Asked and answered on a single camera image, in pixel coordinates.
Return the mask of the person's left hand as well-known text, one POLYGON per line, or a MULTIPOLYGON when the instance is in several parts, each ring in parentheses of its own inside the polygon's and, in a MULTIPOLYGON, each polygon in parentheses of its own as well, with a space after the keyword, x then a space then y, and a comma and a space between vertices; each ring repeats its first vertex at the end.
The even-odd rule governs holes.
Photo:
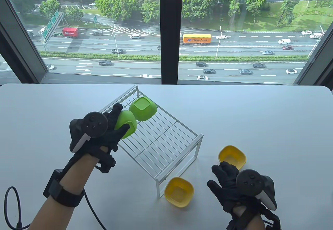
POLYGON ((98 169, 102 173, 108 173, 112 167, 115 166, 115 159, 111 155, 111 151, 118 150, 118 142, 124 137, 130 125, 124 124, 119 129, 115 129, 118 117, 122 112, 123 106, 121 104, 114 104, 112 111, 103 113, 107 118, 108 127, 106 132, 98 138, 91 138, 86 141, 83 148, 87 154, 96 157, 101 164, 98 169))

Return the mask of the person's right hand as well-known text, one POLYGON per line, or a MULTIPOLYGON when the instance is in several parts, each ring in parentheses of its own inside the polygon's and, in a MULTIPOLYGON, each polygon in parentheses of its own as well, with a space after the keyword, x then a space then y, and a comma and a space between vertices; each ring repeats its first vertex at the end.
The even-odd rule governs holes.
POLYGON ((212 173, 217 177, 219 183, 209 180, 207 186, 220 202, 223 210, 233 218, 240 217, 241 213, 236 212, 237 208, 245 206, 245 209, 254 215, 260 215, 263 205, 255 197, 246 196, 238 190, 236 178, 240 173, 236 166, 228 162, 221 162, 212 166, 212 173))

